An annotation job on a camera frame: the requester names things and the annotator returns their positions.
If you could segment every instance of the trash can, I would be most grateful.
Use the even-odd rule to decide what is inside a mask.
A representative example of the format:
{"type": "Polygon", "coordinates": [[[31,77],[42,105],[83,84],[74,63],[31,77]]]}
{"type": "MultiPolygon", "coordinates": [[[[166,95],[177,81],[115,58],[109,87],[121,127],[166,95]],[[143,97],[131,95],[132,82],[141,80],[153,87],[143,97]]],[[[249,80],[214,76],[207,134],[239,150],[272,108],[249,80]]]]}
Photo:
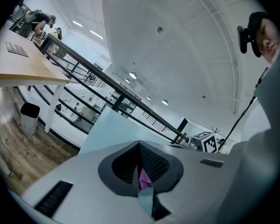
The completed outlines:
{"type": "Polygon", "coordinates": [[[26,102],[21,108],[23,130],[27,133],[35,133],[40,107],[26,102]]]}

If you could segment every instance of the railing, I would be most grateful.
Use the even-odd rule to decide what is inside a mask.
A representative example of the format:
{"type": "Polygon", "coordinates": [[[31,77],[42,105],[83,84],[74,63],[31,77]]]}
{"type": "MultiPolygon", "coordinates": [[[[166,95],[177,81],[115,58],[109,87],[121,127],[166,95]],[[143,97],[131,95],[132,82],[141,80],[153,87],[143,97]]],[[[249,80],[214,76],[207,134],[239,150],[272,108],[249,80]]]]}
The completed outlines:
{"type": "MultiPolygon", "coordinates": [[[[52,35],[48,35],[46,40],[42,43],[42,45],[40,46],[40,51],[44,54],[47,55],[51,60],[52,63],[54,65],[59,66],[67,75],[68,78],[71,79],[71,82],[74,83],[78,83],[81,84],[83,87],[85,87],[86,89],[88,89],[91,93],[93,93],[94,95],[96,95],[97,97],[99,97],[101,100],[103,100],[104,102],[106,102],[113,110],[115,111],[120,111],[122,112],[122,114],[130,117],[131,119],[135,120],[136,122],[142,124],[143,126],[145,126],[146,128],[152,130],[153,132],[159,134],[160,136],[174,142],[171,138],[167,137],[166,135],[162,134],[162,131],[168,131],[171,130],[174,133],[177,134],[177,137],[182,137],[182,138],[186,138],[180,131],[178,131],[177,129],[175,129],[172,125],[170,125],[167,121],[165,121],[162,117],[160,117],[158,114],[156,114],[153,110],[151,110],[148,106],[146,106],[144,103],[142,103],[139,99],[137,99],[135,96],[133,96],[131,93],[129,93],[126,89],[124,89],[122,86],[120,86],[118,83],[116,83],[115,81],[113,81],[110,77],[108,77],[105,73],[103,73],[100,69],[98,69],[97,67],[95,67],[93,64],[91,64],[89,61],[87,61],[85,58],[83,58],[82,56],[80,56],[77,52],[75,52],[73,49],[71,49],[70,47],[68,47],[67,45],[65,45],[64,43],[62,43],[60,40],[58,40],[57,38],[53,37],[52,35]],[[48,47],[50,46],[50,44],[56,44],[59,48],[61,48],[63,51],[65,51],[67,54],[69,54],[74,60],[77,61],[76,64],[73,64],[61,57],[54,57],[52,55],[50,55],[46,50],[48,49],[48,47]],[[64,67],[63,65],[60,64],[60,62],[57,61],[57,59],[63,59],[66,62],[72,64],[74,67],[72,69],[67,69],[66,67],[64,67]],[[82,74],[81,71],[77,71],[76,69],[80,69],[83,71],[87,71],[89,72],[88,76],[86,76],[85,79],[80,79],[78,76],[79,75],[84,75],[82,74]],[[92,89],[91,85],[87,85],[87,82],[90,79],[90,74],[93,74],[96,79],[95,81],[92,83],[93,86],[97,86],[97,87],[103,87],[106,84],[109,85],[110,87],[112,87],[118,94],[120,94],[119,98],[117,99],[117,101],[115,103],[112,103],[110,100],[106,99],[105,97],[103,97],[101,94],[99,94],[97,91],[95,91],[94,89],[92,89]],[[133,115],[127,113],[126,111],[122,110],[119,105],[121,105],[121,103],[123,102],[124,99],[128,99],[131,102],[133,102],[136,106],[138,106],[140,109],[142,109],[145,113],[147,113],[150,117],[150,119],[154,119],[154,127],[157,125],[158,126],[158,130],[155,130],[154,128],[152,128],[151,126],[146,125],[145,123],[143,123],[142,121],[138,120],[137,118],[135,118],[133,115]]],[[[49,104],[48,100],[40,93],[39,90],[37,90],[37,88],[34,86],[33,87],[36,92],[45,100],[45,102],[47,104],[49,104]]],[[[47,89],[47,91],[53,95],[53,91],[50,90],[48,87],[45,86],[45,88],[47,89]]],[[[70,91],[68,88],[64,88],[69,94],[71,94],[75,99],[77,99],[79,102],[83,103],[85,106],[87,106],[88,108],[92,109],[93,111],[95,111],[97,114],[101,114],[101,112],[99,110],[97,110],[96,108],[92,107],[91,105],[89,105],[88,103],[86,103],[84,100],[82,100],[79,96],[75,95],[72,91],[70,91]]],[[[68,109],[70,109],[74,114],[76,114],[79,119],[83,119],[84,121],[86,121],[87,123],[89,123],[90,125],[93,125],[92,120],[89,120],[88,118],[86,118],[85,116],[81,115],[79,112],[77,112],[75,109],[73,109],[72,107],[70,107],[69,105],[67,105],[65,102],[63,102],[61,99],[59,99],[59,102],[61,104],[63,104],[65,107],[67,107],[68,109]]],[[[82,132],[88,133],[86,130],[77,127],[77,124],[75,122],[73,122],[72,120],[70,120],[69,118],[67,118],[65,115],[63,115],[60,111],[58,111],[57,109],[55,109],[55,112],[60,115],[62,118],[64,118],[65,120],[67,120],[70,124],[72,124],[74,127],[78,128],[79,130],[81,130],[82,132]]]]}
{"type": "Polygon", "coordinates": [[[156,119],[152,118],[148,113],[143,112],[142,114],[158,131],[160,132],[167,132],[170,131],[169,129],[167,129],[166,126],[164,126],[163,124],[161,124],[159,121],[157,121],[156,119]]]}
{"type": "Polygon", "coordinates": [[[80,75],[80,80],[83,80],[85,84],[93,86],[93,87],[98,87],[98,88],[104,88],[106,86],[106,83],[102,81],[100,78],[98,78],[96,75],[94,75],[92,72],[89,70],[85,70],[81,67],[79,67],[79,63],[73,64],[72,62],[62,58],[61,56],[54,54],[54,57],[57,57],[58,59],[61,59],[65,61],[66,63],[73,65],[74,67],[72,69],[67,69],[71,73],[75,73],[80,75]]]}

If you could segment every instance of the vent grille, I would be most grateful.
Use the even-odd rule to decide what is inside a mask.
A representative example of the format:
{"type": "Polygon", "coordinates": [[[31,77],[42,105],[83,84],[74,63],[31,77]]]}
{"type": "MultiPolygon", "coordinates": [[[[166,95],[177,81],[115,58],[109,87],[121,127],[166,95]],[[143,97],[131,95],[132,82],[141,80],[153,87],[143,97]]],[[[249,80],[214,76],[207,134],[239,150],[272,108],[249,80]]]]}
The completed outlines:
{"type": "Polygon", "coordinates": [[[73,184],[60,181],[35,207],[40,213],[52,217],[73,184]]]}
{"type": "Polygon", "coordinates": [[[133,183],[133,176],[138,162],[139,148],[134,146],[112,163],[114,174],[128,184],[133,183]]]}
{"type": "Polygon", "coordinates": [[[152,182],[158,180],[168,171],[169,162],[143,145],[140,145],[140,154],[143,168],[152,182]]]}
{"type": "Polygon", "coordinates": [[[209,166],[212,166],[215,168],[221,168],[223,165],[223,162],[221,162],[221,161],[214,161],[214,160],[210,160],[210,159],[203,159],[200,162],[205,165],[209,165],[209,166]]]}

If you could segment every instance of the desk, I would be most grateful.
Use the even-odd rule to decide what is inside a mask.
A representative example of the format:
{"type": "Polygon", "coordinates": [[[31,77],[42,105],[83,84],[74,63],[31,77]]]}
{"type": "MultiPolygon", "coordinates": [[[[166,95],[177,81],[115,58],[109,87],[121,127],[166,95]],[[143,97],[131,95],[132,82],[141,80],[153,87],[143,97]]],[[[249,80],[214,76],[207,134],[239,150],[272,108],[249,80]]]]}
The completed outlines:
{"type": "Polygon", "coordinates": [[[45,131],[50,131],[60,94],[70,80],[52,65],[36,46],[24,37],[2,28],[0,31],[0,87],[57,85],[49,107],[45,131]],[[21,46],[29,57],[8,52],[6,42],[21,46]]]}

